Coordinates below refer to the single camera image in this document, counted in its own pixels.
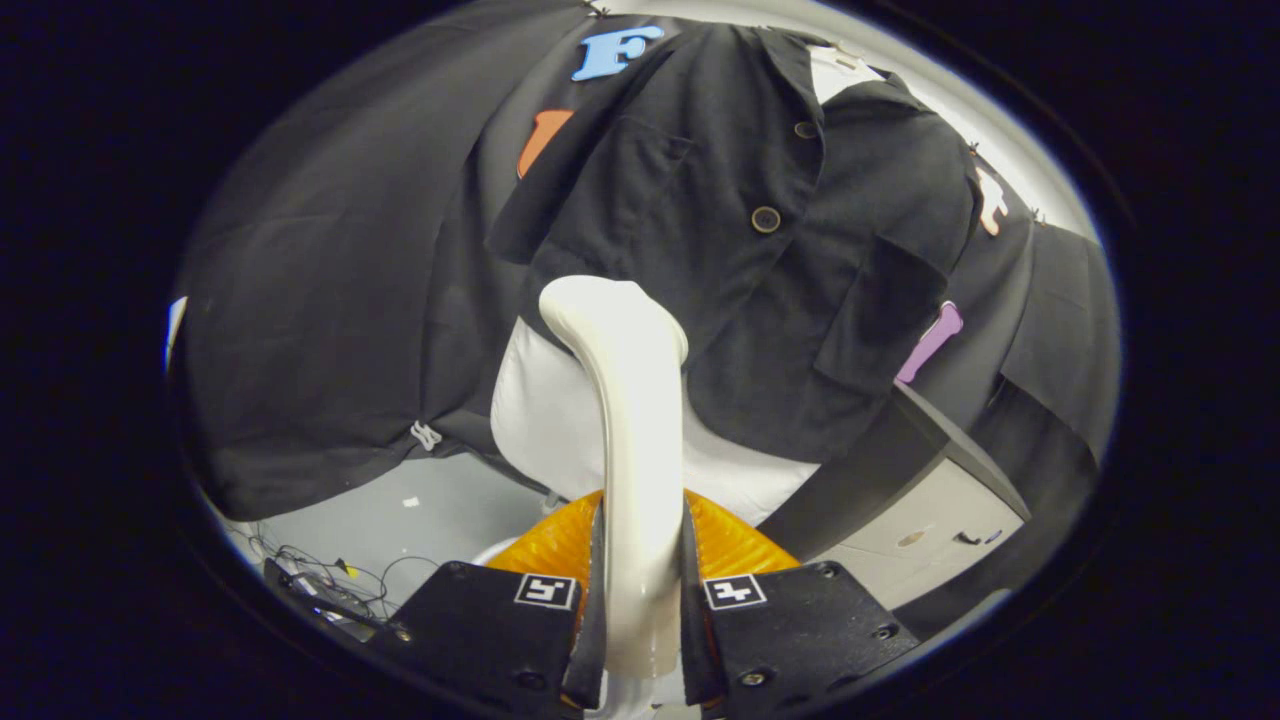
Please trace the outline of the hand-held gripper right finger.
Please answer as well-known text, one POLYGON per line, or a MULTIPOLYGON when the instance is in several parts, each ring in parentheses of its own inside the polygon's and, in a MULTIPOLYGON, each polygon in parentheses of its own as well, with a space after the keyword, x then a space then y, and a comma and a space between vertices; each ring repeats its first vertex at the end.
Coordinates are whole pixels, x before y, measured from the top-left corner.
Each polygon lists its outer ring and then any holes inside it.
POLYGON ((840 562, 684 500, 684 694, 704 719, 819 714, 920 644, 840 562))

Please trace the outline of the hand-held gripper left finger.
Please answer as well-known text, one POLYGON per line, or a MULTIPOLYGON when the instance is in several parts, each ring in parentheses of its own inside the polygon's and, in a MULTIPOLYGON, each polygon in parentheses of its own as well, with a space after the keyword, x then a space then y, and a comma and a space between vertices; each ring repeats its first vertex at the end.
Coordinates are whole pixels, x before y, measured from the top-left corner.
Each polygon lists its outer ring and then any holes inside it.
POLYGON ((605 661, 602 492, 483 562, 445 562, 392 615, 385 656, 503 716, 580 716, 605 661))

